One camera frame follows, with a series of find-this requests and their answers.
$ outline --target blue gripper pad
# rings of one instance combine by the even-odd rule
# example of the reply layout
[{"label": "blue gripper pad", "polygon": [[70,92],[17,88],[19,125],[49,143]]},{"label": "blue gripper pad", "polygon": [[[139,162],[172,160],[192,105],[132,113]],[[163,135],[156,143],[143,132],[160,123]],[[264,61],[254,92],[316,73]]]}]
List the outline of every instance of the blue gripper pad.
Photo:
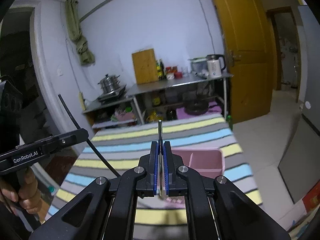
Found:
[{"label": "blue gripper pad", "polygon": [[157,143],[156,147],[156,156],[155,156],[155,172],[154,172],[154,181],[153,181],[153,194],[157,195],[157,184],[158,184],[158,160],[159,160],[159,144]]},{"label": "blue gripper pad", "polygon": [[165,146],[163,145],[163,165],[164,165],[164,186],[165,193],[169,195],[169,171],[168,171],[168,162],[167,154],[165,152]]}]

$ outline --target tied curtain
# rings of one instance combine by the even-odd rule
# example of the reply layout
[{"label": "tied curtain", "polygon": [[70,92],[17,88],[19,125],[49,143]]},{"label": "tied curtain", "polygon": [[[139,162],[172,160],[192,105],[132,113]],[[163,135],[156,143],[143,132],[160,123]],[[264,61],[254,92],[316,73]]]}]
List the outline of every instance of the tied curtain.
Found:
[{"label": "tied curtain", "polygon": [[76,50],[79,54],[81,65],[88,65],[95,62],[95,57],[93,53],[88,49],[87,39],[82,35],[76,5],[76,0],[66,1],[68,33],[70,39],[74,42],[74,44],[76,44]]}]

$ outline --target kettle handle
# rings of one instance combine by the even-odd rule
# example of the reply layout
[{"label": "kettle handle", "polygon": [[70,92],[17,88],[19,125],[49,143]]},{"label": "kettle handle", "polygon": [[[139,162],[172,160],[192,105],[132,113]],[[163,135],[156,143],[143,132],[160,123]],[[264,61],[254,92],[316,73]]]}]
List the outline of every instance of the kettle handle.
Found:
[{"label": "kettle handle", "polygon": [[223,64],[224,64],[224,66],[223,66],[223,68],[221,69],[221,71],[222,70],[224,70],[226,67],[227,67],[227,65],[226,65],[226,60],[225,60],[225,58],[224,58],[224,56],[222,55],[222,54],[215,54],[217,57],[222,57],[223,58]]}]

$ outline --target human hand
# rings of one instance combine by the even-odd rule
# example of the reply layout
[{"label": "human hand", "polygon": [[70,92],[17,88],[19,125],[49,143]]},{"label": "human hand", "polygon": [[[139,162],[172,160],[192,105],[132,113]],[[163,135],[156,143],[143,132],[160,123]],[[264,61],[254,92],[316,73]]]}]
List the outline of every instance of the human hand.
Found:
[{"label": "human hand", "polygon": [[[42,207],[42,200],[40,198],[40,191],[38,190],[38,181],[30,167],[26,170],[24,181],[25,183],[17,193],[10,184],[0,178],[0,189],[3,195],[12,202],[17,202],[20,197],[19,203],[21,207],[27,210],[29,214],[38,213]],[[15,215],[17,215],[14,206],[12,206],[10,202],[9,205]]]}]

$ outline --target floor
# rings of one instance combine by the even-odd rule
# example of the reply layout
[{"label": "floor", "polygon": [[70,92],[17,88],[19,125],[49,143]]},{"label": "floor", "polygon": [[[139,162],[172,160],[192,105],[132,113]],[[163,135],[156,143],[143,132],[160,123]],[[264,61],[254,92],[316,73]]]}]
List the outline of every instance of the floor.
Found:
[{"label": "floor", "polygon": [[265,211],[286,229],[296,218],[285,219],[285,216],[291,216],[293,209],[303,212],[304,206],[301,203],[293,205],[277,167],[299,116],[295,90],[279,90],[273,91],[269,114],[233,126],[251,165]]}]

